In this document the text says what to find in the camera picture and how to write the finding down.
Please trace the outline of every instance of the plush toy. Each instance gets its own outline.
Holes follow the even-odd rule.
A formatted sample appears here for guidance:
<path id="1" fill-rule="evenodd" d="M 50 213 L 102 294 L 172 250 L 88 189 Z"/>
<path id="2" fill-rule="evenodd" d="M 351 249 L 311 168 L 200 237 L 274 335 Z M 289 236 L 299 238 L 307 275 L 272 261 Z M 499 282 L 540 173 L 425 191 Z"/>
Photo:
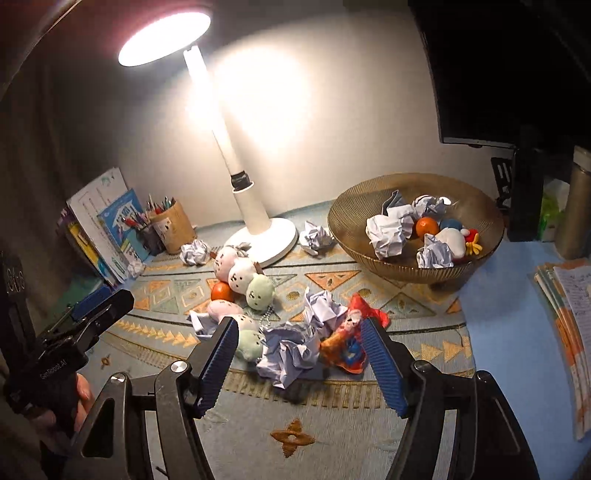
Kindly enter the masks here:
<path id="1" fill-rule="evenodd" d="M 244 295 L 255 274 L 256 267 L 250 258 L 237 258 L 230 269 L 228 284 L 233 291 Z"/>
<path id="2" fill-rule="evenodd" d="M 230 269 L 238 258 L 238 251 L 234 247 L 223 247 L 213 262 L 213 272 L 220 281 L 228 283 Z"/>
<path id="3" fill-rule="evenodd" d="M 262 357 L 262 340 L 265 336 L 254 330 L 242 330 L 238 336 L 237 356 L 247 362 L 256 362 Z"/>
<path id="4" fill-rule="evenodd" d="M 459 230 L 447 227 L 435 235 L 435 238 L 448 245 L 454 260 L 463 258 L 466 255 L 466 239 Z"/>
<path id="5" fill-rule="evenodd" d="M 255 273 L 246 290 L 246 302 L 254 310 L 266 310 L 273 302 L 274 293 L 275 287 L 271 279 Z"/>
<path id="6" fill-rule="evenodd" d="M 231 301 L 213 300 L 207 305 L 207 314 L 220 323 L 225 316 L 242 315 L 244 310 Z"/>
<path id="7" fill-rule="evenodd" d="M 455 218 L 444 218 L 441 222 L 439 222 L 439 228 L 443 230 L 444 228 L 455 228 L 456 230 L 462 230 L 462 223 Z"/>
<path id="8" fill-rule="evenodd" d="M 258 332 L 258 323 L 250 317 L 242 314 L 230 315 L 230 317 L 236 320 L 236 323 L 238 324 L 238 330 L 240 332 L 243 330 L 252 330 L 253 332 Z"/>

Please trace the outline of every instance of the orange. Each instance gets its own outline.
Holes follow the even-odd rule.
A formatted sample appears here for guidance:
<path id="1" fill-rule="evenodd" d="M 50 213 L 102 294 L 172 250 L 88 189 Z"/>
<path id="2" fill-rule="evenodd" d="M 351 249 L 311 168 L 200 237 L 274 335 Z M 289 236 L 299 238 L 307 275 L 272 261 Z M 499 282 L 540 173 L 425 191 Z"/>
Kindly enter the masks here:
<path id="1" fill-rule="evenodd" d="M 439 233 L 439 225 L 431 217 L 419 218 L 414 228 L 421 240 L 424 240 L 425 233 L 430 233 L 431 235 L 437 235 Z"/>
<path id="2" fill-rule="evenodd" d="M 212 288 L 212 300 L 234 301 L 234 292 L 226 282 L 217 282 Z"/>

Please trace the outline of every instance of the pencil cup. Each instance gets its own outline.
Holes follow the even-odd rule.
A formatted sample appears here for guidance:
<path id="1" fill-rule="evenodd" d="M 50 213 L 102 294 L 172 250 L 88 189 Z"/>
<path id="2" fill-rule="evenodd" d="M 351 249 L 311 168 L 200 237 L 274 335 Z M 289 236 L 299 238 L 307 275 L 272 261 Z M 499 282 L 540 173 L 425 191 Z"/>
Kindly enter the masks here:
<path id="1" fill-rule="evenodd" d="M 181 245 L 189 244 L 197 238 L 178 200 L 165 212 L 151 215 L 150 221 L 169 254 L 178 254 L 181 251 Z"/>
<path id="2" fill-rule="evenodd" d="M 148 225 L 147 227 L 138 230 L 138 237 L 144 248 L 150 252 L 150 255 L 153 257 L 164 252 L 164 244 L 152 225 Z"/>

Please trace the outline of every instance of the blue ball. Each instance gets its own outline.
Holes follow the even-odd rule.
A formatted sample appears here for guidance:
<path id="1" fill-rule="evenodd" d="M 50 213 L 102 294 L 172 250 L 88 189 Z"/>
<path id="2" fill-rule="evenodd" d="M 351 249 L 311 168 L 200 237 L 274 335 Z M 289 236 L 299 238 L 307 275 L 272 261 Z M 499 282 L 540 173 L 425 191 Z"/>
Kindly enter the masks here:
<path id="1" fill-rule="evenodd" d="M 462 223 L 456 220 L 455 218 L 444 218 L 439 223 L 439 228 L 443 230 L 444 228 L 455 228 L 456 230 L 462 230 Z"/>

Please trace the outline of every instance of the blue book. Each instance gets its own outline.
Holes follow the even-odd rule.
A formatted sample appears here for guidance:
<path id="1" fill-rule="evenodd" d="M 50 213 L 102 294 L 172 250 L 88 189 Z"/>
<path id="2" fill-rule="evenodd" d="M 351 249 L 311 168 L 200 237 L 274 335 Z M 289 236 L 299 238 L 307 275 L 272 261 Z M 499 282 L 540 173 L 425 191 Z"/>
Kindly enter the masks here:
<path id="1" fill-rule="evenodd" d="M 141 204 L 133 189 L 125 192 L 97 215 L 100 224 L 110 236 L 111 241 L 124 253 L 125 258 L 132 261 L 144 261 L 149 252 L 139 240 L 135 229 L 123 222 L 125 217 L 136 217 L 143 212 Z"/>

